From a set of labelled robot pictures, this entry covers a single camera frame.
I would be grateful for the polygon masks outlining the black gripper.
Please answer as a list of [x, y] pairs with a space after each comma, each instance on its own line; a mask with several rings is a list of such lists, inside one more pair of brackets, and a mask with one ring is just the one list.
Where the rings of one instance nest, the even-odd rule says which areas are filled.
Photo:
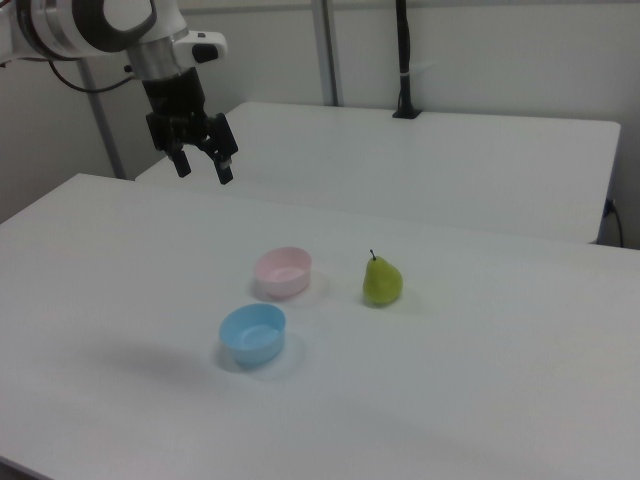
[[237, 143], [224, 114], [208, 117], [205, 95], [195, 68], [163, 80], [142, 82], [152, 111], [146, 116], [154, 146], [172, 161], [179, 177], [191, 173], [183, 150], [196, 146], [213, 162], [219, 182], [233, 180], [232, 156]]

